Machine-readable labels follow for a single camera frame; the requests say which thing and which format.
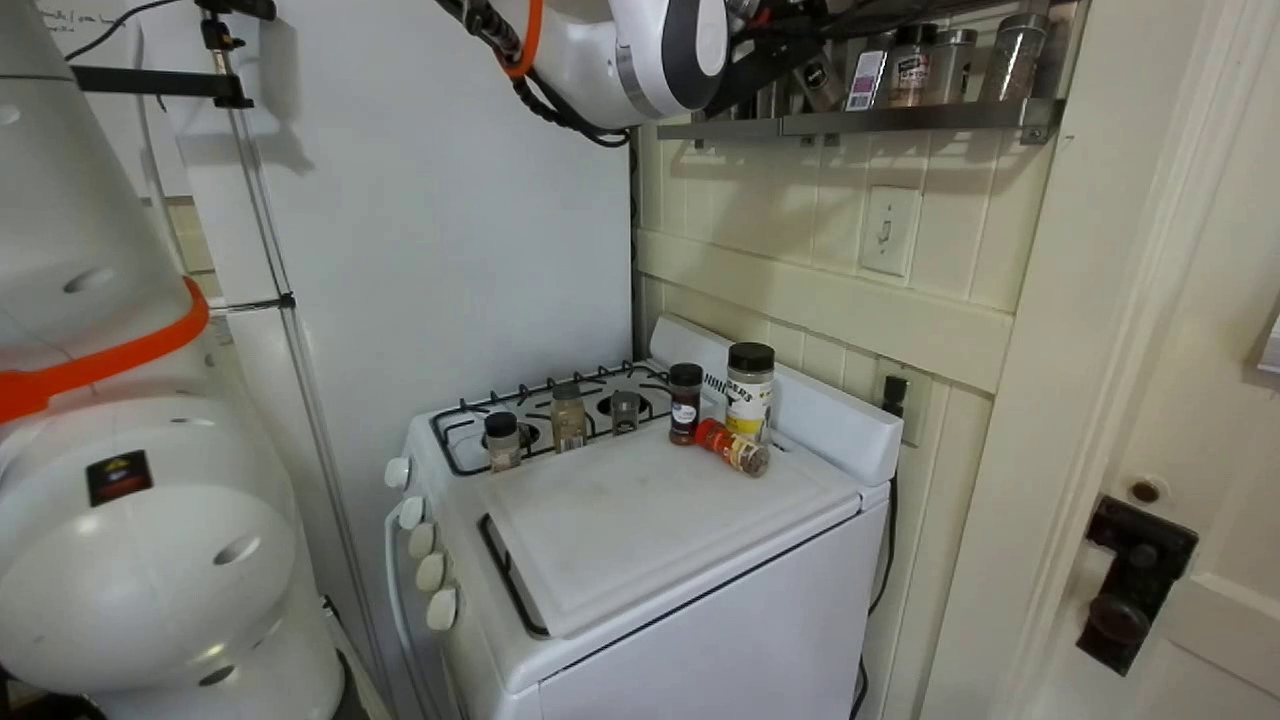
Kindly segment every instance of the stove knob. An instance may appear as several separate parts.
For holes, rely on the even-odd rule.
[[[428,599],[424,625],[428,625],[428,632],[436,632],[436,637],[450,632],[450,625],[456,625],[456,589],[450,589],[450,584],[439,589],[439,590]]]
[[[424,524],[424,498],[418,497],[405,497],[401,498],[401,507],[396,507],[396,524],[405,529],[405,530],[410,530],[410,529],[418,529]]]
[[[405,491],[409,481],[410,481],[410,461],[409,461],[409,456],[390,456],[390,461],[383,462],[383,484],[386,484],[390,491]]]
[[[442,552],[433,552],[414,564],[410,584],[428,596],[442,584]]]
[[[436,548],[436,524],[418,524],[409,530],[409,556],[418,560]]]

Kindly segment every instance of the spice rack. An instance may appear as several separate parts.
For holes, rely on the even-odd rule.
[[[658,125],[654,140],[816,140],[842,132],[984,132],[1013,129],[1021,145],[1045,145],[1062,117],[1062,98],[1021,98],[1021,103],[923,103],[923,106],[868,106],[868,112],[810,112],[775,119],[690,119]]]

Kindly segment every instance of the white door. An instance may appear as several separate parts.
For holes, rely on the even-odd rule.
[[[1078,543],[1026,720],[1280,720],[1280,375],[1251,370],[1280,309],[1280,36],[1167,324],[1144,365],[1106,497],[1201,530],[1129,676],[1075,649],[1113,556]]]

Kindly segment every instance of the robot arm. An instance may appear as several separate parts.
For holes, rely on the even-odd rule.
[[[549,119],[614,132],[712,98],[728,55],[722,0],[439,0],[499,61],[535,52],[517,92]]]

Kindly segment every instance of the stovetop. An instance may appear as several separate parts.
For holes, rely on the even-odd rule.
[[[493,393],[475,398],[458,398],[449,413],[433,416],[436,443],[456,475],[481,475],[493,469],[485,418],[497,413],[510,413],[521,418],[521,461],[554,452],[550,413],[554,386],[574,386],[582,403],[582,443],[631,428],[614,428],[613,398],[628,393],[641,398],[634,428],[665,418],[670,413],[667,398],[667,365],[658,359],[623,359],[594,370],[549,375],[542,382],[521,382],[510,393]]]

